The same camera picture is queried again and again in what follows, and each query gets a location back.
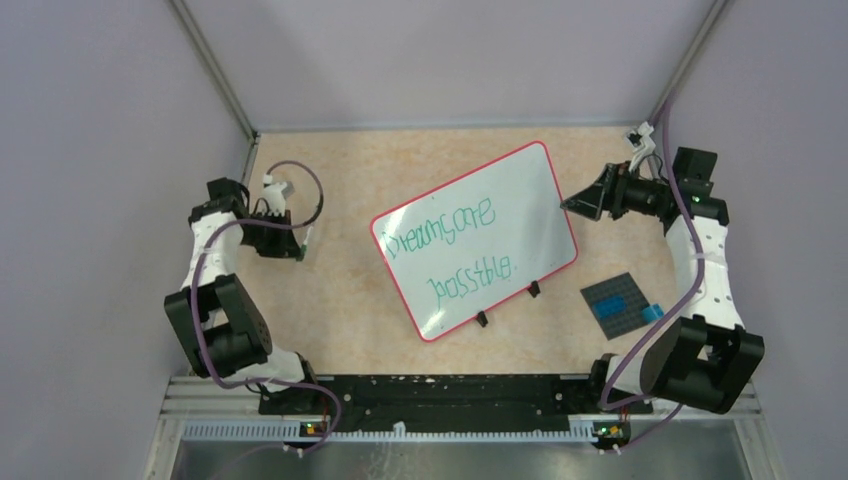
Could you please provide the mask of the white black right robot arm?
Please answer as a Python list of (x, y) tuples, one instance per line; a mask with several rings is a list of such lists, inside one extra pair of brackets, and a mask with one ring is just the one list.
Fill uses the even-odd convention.
[(725, 256), (727, 203), (712, 195), (714, 152), (678, 148), (665, 179), (644, 179), (630, 163), (608, 163), (562, 209), (593, 221), (637, 212), (657, 218), (671, 252), (680, 298), (625, 355), (607, 358), (607, 373), (586, 385), (589, 404), (612, 412), (658, 398), (725, 414), (765, 354), (731, 292)]

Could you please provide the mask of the red-edged whiteboard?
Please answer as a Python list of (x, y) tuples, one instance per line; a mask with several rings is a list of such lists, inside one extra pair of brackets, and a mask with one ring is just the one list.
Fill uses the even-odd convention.
[(547, 146), (534, 141), (374, 217), (369, 230), (419, 338), (435, 341), (573, 264)]

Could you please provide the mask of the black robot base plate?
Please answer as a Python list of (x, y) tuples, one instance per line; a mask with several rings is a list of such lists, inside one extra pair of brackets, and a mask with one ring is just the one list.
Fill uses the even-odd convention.
[(565, 431), (572, 415), (600, 413), (603, 378), (591, 374), (337, 375), (323, 392), (254, 387), (259, 412), (315, 416), (318, 434), (342, 405), (340, 432), (387, 431), (397, 423), (424, 433)]

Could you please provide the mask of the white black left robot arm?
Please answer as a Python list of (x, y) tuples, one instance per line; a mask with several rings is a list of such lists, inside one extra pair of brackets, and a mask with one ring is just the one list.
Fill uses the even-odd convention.
[(194, 374), (212, 371), (225, 382), (251, 379), (260, 392), (282, 392), (297, 413), (319, 404), (320, 386), (300, 354), (274, 346), (263, 315), (238, 278), (237, 254), (246, 245), (264, 258), (303, 258), (306, 247), (292, 231), (286, 201), (291, 183), (266, 175), (250, 211), (247, 187), (236, 180), (208, 182), (209, 198), (188, 218), (193, 234), (189, 271), (180, 289), (164, 299), (164, 310)]

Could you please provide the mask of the green white marker pen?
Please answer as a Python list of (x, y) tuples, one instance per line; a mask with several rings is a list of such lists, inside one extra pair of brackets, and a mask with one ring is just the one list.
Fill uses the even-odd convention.
[(309, 226), (306, 229), (306, 233), (305, 233), (305, 236), (303, 238), (301, 246), (306, 245), (307, 247), (309, 247), (309, 243), (310, 243), (310, 239), (312, 237), (313, 230), (314, 230), (313, 226)]

